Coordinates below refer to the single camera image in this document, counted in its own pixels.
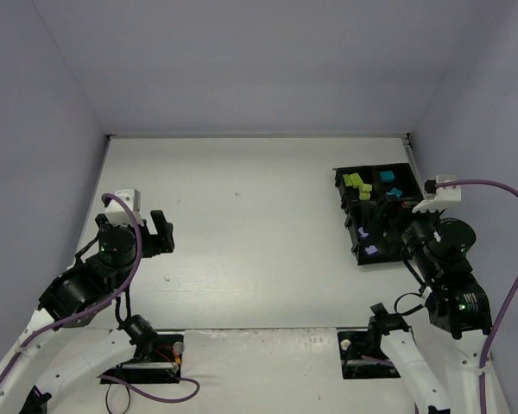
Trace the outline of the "teal small lego brick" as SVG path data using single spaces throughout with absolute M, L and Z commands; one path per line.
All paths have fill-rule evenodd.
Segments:
M 399 190 L 399 189 L 394 187 L 390 191 L 387 191 L 386 195 L 388 197 L 401 198 L 401 196 L 403 195 L 403 192 L 401 190 Z

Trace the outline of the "purple small lego brick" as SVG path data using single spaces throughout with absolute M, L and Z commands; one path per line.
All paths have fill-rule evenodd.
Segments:
M 363 227 L 359 227 L 358 228 L 358 234 L 360 235 L 361 238 L 366 238 L 368 237 L 370 234 L 368 232 L 366 232 Z

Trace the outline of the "purple square lego brick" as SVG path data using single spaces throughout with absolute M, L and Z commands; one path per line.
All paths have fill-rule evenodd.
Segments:
M 374 255 L 378 252 L 378 249 L 375 245 L 369 245 L 368 247 L 366 247 L 364 249 L 364 252 L 368 255 L 368 256 L 371 256 L 371 255 Z

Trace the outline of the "lime green sloped lego brick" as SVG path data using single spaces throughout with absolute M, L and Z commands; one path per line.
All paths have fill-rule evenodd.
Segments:
M 370 200 L 371 193 L 369 191 L 360 191 L 359 192 L 359 199 L 364 200 Z

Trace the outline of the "lime green rounded lego brick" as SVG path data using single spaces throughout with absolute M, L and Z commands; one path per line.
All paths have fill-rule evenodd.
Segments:
M 358 173 L 343 174 L 342 178 L 346 187 L 360 189 L 363 185 L 363 180 Z

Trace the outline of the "teal long lego brick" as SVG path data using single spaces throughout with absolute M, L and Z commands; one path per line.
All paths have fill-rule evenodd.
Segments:
M 383 183 L 392 183 L 395 181 L 395 175 L 392 171 L 380 171 L 379 176 Z

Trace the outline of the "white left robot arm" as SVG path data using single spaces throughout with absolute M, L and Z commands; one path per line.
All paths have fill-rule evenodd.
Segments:
M 92 243 L 98 251 L 87 259 L 75 255 L 73 267 L 44 291 L 26 333 L 0 367 L 0 413 L 22 410 L 37 380 L 65 345 L 103 309 L 130 288 L 144 258 L 174 251 L 174 226 L 160 210 L 150 213 L 156 228 L 128 214 L 128 222 L 96 218 L 98 232 Z

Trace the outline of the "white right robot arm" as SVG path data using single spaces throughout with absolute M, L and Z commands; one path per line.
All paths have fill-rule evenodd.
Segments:
M 461 220 L 419 207 L 404 210 L 393 225 L 402 259 L 415 265 L 421 308 L 440 340 L 447 384 L 441 385 L 418 350 L 404 314 L 388 312 L 383 304 L 371 308 L 373 348 L 401 376 L 419 413 L 485 413 L 482 348 L 493 323 L 487 294 L 467 260 L 476 234 Z

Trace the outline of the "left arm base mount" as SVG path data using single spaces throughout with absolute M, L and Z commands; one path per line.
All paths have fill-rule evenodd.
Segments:
M 155 349 L 143 360 L 133 358 L 104 372 L 131 385 L 178 384 L 185 350 L 182 332 L 160 332 Z

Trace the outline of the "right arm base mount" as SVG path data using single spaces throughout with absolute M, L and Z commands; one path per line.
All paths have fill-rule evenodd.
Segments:
M 384 380 L 400 377 L 389 358 L 373 344 L 367 329 L 339 330 L 338 350 L 344 380 Z

